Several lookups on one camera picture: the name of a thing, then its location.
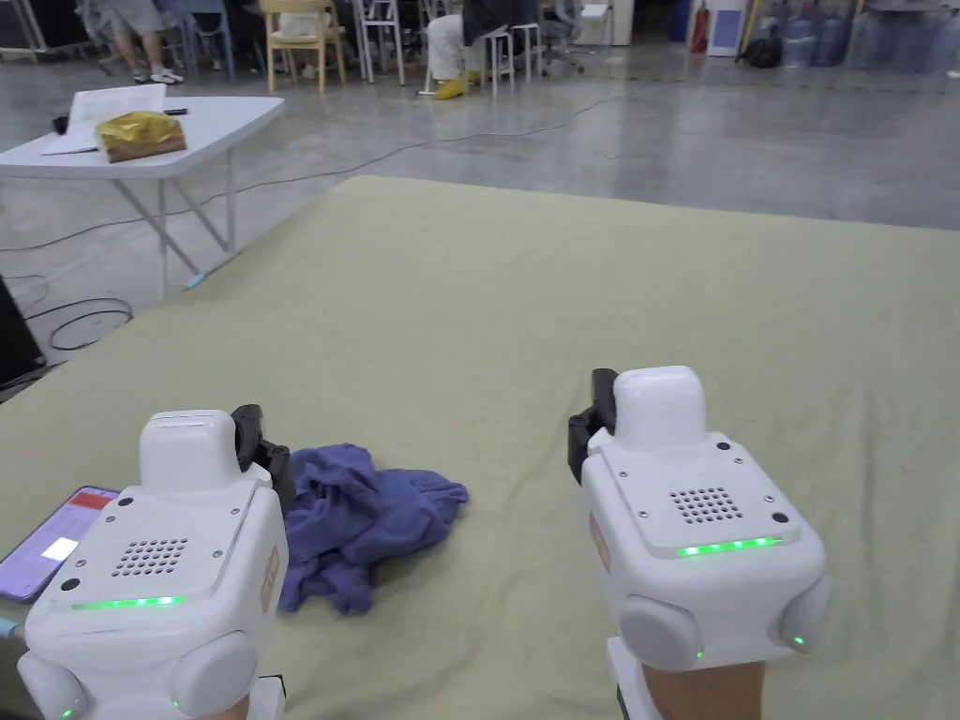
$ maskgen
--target fire extinguisher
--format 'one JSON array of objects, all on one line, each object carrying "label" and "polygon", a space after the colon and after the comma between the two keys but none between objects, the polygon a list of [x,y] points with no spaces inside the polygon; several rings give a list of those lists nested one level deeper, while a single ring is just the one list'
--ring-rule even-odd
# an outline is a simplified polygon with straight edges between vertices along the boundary
[{"label": "fire extinguisher", "polygon": [[694,16],[693,42],[690,43],[691,53],[705,53],[707,51],[707,35],[710,27],[710,11],[707,10],[707,0],[700,0],[700,9]]}]

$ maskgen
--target red screen element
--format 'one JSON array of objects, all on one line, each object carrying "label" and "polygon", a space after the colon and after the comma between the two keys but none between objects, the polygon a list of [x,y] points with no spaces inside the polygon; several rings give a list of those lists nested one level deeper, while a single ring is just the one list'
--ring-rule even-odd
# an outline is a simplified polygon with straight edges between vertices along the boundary
[{"label": "red screen element", "polygon": [[110,504],[112,499],[113,498],[105,495],[94,495],[89,492],[78,492],[77,495],[70,500],[70,504],[81,508],[89,508],[90,510],[103,510],[107,505]]}]

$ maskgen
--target white folding table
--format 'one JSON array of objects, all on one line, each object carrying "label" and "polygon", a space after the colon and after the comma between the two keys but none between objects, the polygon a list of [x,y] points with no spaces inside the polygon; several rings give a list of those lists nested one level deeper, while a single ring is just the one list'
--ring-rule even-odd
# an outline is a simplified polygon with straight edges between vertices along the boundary
[{"label": "white folding table", "polygon": [[[211,237],[227,254],[236,247],[236,203],[233,185],[233,146],[266,127],[283,112],[280,98],[209,97],[171,98],[166,107],[186,108],[178,119],[186,138],[186,150],[110,164],[102,153],[43,155],[56,137],[52,133],[0,154],[0,178],[43,178],[46,180],[109,180],[156,231],[159,239],[160,299],[167,289],[167,249],[198,275],[201,269],[178,245],[166,229],[166,183],[173,186],[193,210]],[[227,237],[220,233],[204,213],[200,203],[190,197],[178,178],[212,157],[227,153]],[[156,216],[131,192],[129,180],[156,180]]]}]

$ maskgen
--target green tablecloth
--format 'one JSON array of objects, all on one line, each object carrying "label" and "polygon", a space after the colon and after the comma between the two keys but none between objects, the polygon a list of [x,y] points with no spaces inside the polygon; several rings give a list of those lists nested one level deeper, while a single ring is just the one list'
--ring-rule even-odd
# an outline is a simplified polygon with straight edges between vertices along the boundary
[{"label": "green tablecloth", "polygon": [[767,716],[956,718],[958,274],[951,232],[350,180],[0,407],[0,550],[80,485],[136,483],[152,413],[258,402],[274,442],[473,497],[444,546],[379,569],[370,614],[277,621],[291,720],[613,719],[566,417],[594,367],[686,364],[837,583]]}]

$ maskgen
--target black wire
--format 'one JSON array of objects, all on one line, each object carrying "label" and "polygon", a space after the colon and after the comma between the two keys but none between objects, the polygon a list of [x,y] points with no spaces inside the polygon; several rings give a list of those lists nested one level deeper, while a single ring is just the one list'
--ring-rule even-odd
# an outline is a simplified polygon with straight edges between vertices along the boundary
[{"label": "black wire", "polygon": [[40,296],[37,300],[34,300],[26,307],[21,307],[20,312],[25,313],[29,312],[31,308],[37,307],[44,300],[47,299],[47,296],[50,294],[50,282],[47,280],[46,276],[43,275],[6,275],[3,276],[5,280],[28,280],[32,277],[36,277],[40,280],[43,280],[43,295]]},{"label": "black wire", "polygon": [[75,345],[75,346],[57,345],[55,338],[57,337],[58,333],[65,330],[67,327],[69,327],[73,323],[78,323],[79,321],[85,320],[86,318],[92,318],[98,315],[123,315],[126,318],[126,320],[124,321],[124,324],[129,323],[133,319],[133,307],[126,300],[123,300],[121,298],[86,298],[84,300],[74,300],[73,302],[66,302],[63,305],[57,305],[56,307],[51,307],[48,310],[43,310],[42,312],[35,313],[34,315],[28,315],[26,318],[24,318],[24,320],[34,320],[36,318],[42,318],[44,315],[50,315],[51,313],[64,310],[68,307],[76,307],[77,305],[84,305],[89,302],[118,302],[123,306],[123,308],[119,310],[116,308],[110,308],[107,310],[93,310],[91,312],[84,313],[83,315],[80,315],[76,318],[72,318],[71,320],[68,320],[65,323],[57,325],[57,327],[54,328],[53,332],[50,333],[50,337],[47,340],[47,343],[50,345],[51,348],[53,348],[54,350],[63,350],[63,351],[69,352],[72,350],[89,348],[94,343],[99,342],[99,338],[98,338],[97,340],[91,340],[88,343],[80,343],[79,345]]},{"label": "black wire", "polygon": [[[394,148],[386,155],[374,157],[373,159],[366,160],[365,162],[361,162],[359,165],[354,165],[352,167],[345,168],[343,170],[330,170],[327,172],[312,173],[310,175],[302,175],[296,178],[286,178],[283,180],[264,180],[263,182],[255,182],[253,185],[248,185],[247,187],[238,188],[235,192],[245,193],[249,190],[255,190],[258,187],[266,187],[267,185],[283,185],[288,182],[300,182],[302,180],[315,180],[317,178],[330,178],[335,175],[345,175],[347,173],[354,173],[357,170],[362,170],[365,167],[373,165],[376,162],[380,162],[381,160],[386,160],[388,157],[393,157],[394,155],[397,155],[398,153],[402,153],[405,150],[422,148],[435,143],[439,144],[439,143],[445,143],[445,142],[463,142],[464,140],[472,140],[475,137],[528,137],[530,135],[535,135],[538,132],[561,130],[562,128],[565,128],[567,125],[573,122],[575,118],[579,117],[585,112],[589,112],[590,110],[594,108],[598,108],[599,106],[604,105],[606,103],[611,103],[614,100],[627,100],[629,99],[629,97],[630,96],[627,96],[627,95],[614,95],[613,97],[610,97],[610,98],[604,98],[603,100],[598,100],[597,102],[592,103],[591,105],[588,105],[585,108],[581,108],[576,112],[572,113],[569,117],[566,118],[566,120],[564,120],[562,123],[559,123],[557,125],[549,125],[544,128],[535,128],[533,130],[529,130],[525,132],[474,132],[472,134],[463,135],[461,137],[441,137],[437,139],[423,140],[422,142],[415,142],[411,145],[403,145],[399,148]],[[214,195],[211,195],[209,198],[207,198],[202,203],[200,203],[200,206],[203,207],[208,203],[211,203],[212,201],[216,200],[217,198],[224,197],[226,194],[227,194],[226,192],[219,192]],[[190,211],[191,210],[189,207],[185,207],[183,210],[175,210],[173,212],[168,212],[167,217],[184,215]],[[76,232],[71,232],[69,235],[63,235],[62,237],[58,237],[54,240],[50,240],[45,243],[40,243],[39,245],[29,245],[25,248],[0,248],[0,252],[26,252],[30,250],[42,250],[43,248],[49,248],[52,245],[57,245],[59,243],[65,242],[66,240],[72,240],[75,237],[79,237],[80,235],[84,235],[88,232],[92,232],[93,230],[100,230],[104,228],[115,228],[121,225],[131,225],[133,223],[142,223],[142,222],[143,222],[143,218],[130,218],[129,220],[115,220],[109,223],[100,223],[99,225],[92,225],[89,228],[84,228],[82,230],[77,230]]]},{"label": "black wire", "polygon": [[54,363],[53,365],[47,365],[46,367],[31,373],[30,377],[18,377],[17,379],[11,380],[10,382],[5,382],[3,385],[0,385],[0,393],[6,392],[7,390],[11,390],[13,388],[18,388],[21,385],[33,385],[38,380],[42,380],[44,377],[46,377],[50,373],[50,371],[61,366],[64,362],[66,361],[61,360],[60,362]]}]

